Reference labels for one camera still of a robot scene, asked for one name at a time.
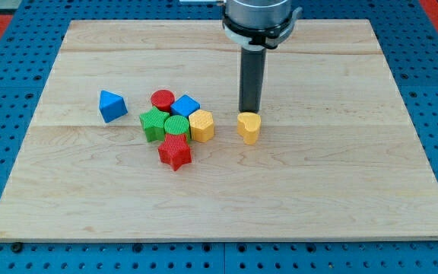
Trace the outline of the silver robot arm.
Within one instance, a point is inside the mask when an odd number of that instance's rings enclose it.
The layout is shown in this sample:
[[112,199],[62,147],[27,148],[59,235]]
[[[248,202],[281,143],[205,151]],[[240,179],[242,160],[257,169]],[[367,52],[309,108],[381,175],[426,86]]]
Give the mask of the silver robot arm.
[[226,0],[222,26],[240,46],[239,111],[258,113],[268,50],[293,32],[303,9],[291,0]]

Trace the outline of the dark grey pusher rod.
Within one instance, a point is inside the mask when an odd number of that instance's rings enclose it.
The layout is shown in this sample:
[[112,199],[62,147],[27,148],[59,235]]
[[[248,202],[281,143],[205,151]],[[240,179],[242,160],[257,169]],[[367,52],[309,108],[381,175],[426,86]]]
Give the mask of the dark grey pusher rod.
[[265,71],[266,49],[242,48],[240,54],[239,111],[258,113]]

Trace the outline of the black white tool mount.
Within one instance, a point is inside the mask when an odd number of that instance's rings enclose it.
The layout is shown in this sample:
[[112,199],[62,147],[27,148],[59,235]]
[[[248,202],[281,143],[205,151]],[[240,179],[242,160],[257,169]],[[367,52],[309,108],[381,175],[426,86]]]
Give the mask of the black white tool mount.
[[291,6],[226,6],[222,26],[244,49],[276,49],[292,34],[302,13],[301,7]]

